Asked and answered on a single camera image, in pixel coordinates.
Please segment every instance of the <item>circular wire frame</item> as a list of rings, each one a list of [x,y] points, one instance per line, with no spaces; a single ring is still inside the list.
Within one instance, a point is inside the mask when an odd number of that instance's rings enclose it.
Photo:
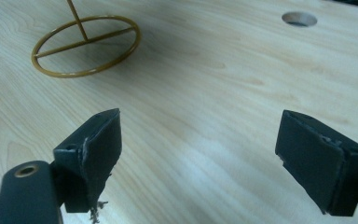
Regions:
[[[124,21],[124,22],[126,22],[127,24],[130,25],[130,28],[127,28],[127,29],[124,29],[124,30],[119,30],[119,31],[114,31],[112,33],[108,33],[108,34],[105,34],[105,35],[100,35],[100,36],[93,37],[93,38],[90,38],[90,39],[87,39],[87,40],[84,40],[84,41],[80,41],[80,42],[77,42],[77,43],[74,43],[74,44],[63,46],[63,47],[60,47],[60,48],[57,48],[57,49],[47,50],[45,52],[40,53],[39,50],[42,48],[42,46],[50,38],[52,38],[54,35],[56,35],[60,31],[65,30],[66,28],[69,28],[71,26],[76,25],[76,21],[68,22],[68,23],[60,26],[59,28],[51,31],[50,33],[48,33],[47,35],[42,37],[36,43],[36,45],[34,46],[34,49],[32,51],[32,56],[31,56],[31,60],[32,60],[32,63],[34,65],[34,67],[37,70],[39,70],[40,72],[42,72],[42,73],[44,73],[44,74],[46,74],[48,76],[51,76],[51,77],[83,77],[83,76],[87,76],[87,75],[91,75],[91,74],[101,72],[101,71],[103,71],[103,70],[105,70],[105,69],[107,69],[107,68],[109,68],[109,67],[111,67],[111,66],[113,66],[113,65],[115,65],[117,63],[122,62],[128,56],[130,56],[130,54],[132,54],[132,52],[138,47],[139,43],[141,42],[141,31],[139,30],[138,25],[134,21],[132,21],[132,20],[130,20],[128,18],[120,17],[120,16],[92,16],[92,17],[87,17],[87,18],[81,19],[80,21],[85,22],[85,21],[97,21],[97,20]],[[80,47],[80,46],[84,46],[84,45],[94,43],[94,42],[97,42],[97,41],[100,41],[100,40],[103,40],[103,39],[106,39],[106,38],[110,38],[110,37],[113,37],[113,36],[116,36],[116,35],[123,35],[123,34],[126,34],[128,32],[131,32],[131,31],[136,33],[136,37],[135,37],[135,40],[132,43],[132,45],[129,47],[129,49],[127,49],[127,51],[122,53],[120,56],[116,57],[114,60],[112,60],[112,61],[110,61],[108,63],[102,64],[102,65],[100,65],[100,66],[98,66],[96,68],[92,68],[92,69],[88,69],[88,70],[84,70],[84,71],[79,71],[79,72],[71,72],[71,73],[52,72],[52,71],[49,71],[46,68],[43,68],[40,65],[39,61],[38,61],[39,58],[49,56],[49,55],[54,54],[54,53],[58,53],[58,52],[68,50],[68,49],[77,48],[77,47]]]

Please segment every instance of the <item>wooden table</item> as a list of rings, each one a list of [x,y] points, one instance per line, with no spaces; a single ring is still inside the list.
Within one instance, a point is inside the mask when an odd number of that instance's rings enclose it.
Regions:
[[[66,2],[0,0],[0,184],[18,164],[52,162],[51,150],[86,119],[119,107],[123,153],[100,198],[109,201],[101,223],[358,223],[358,208],[354,217],[323,216],[274,153],[284,109],[358,142],[358,7],[319,0],[74,3],[80,17],[136,21],[141,45],[97,75],[48,77],[33,67],[31,51],[73,19]],[[318,22],[288,25],[288,11]],[[108,27],[89,25],[92,32]],[[53,44],[78,37],[74,28]],[[46,64],[76,70],[105,60],[121,42]],[[86,214],[63,218],[90,223]]]

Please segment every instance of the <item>table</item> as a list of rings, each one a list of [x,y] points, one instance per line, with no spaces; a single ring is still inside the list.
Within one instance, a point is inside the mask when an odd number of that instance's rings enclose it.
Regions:
[[[75,0],[80,17],[121,15],[139,48],[97,75],[39,73],[31,51],[71,21],[62,0],[0,0],[0,183],[95,113],[119,107],[123,152],[101,223],[358,223],[323,216],[275,155],[284,109],[358,142],[358,7],[329,1]],[[289,11],[311,27],[282,21]],[[89,25],[101,32],[112,24]],[[81,38],[68,30],[53,45]],[[126,39],[67,52],[46,64],[77,69]],[[65,223],[90,223],[66,214]]]

